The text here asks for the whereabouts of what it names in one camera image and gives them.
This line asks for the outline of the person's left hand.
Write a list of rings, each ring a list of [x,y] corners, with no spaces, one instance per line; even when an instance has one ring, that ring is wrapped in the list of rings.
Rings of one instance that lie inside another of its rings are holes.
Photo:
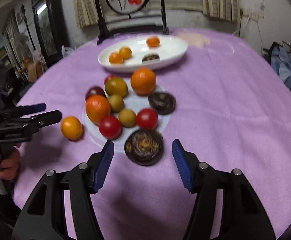
[[[11,155],[1,162],[0,179],[13,180],[19,173],[21,143],[14,145]]]

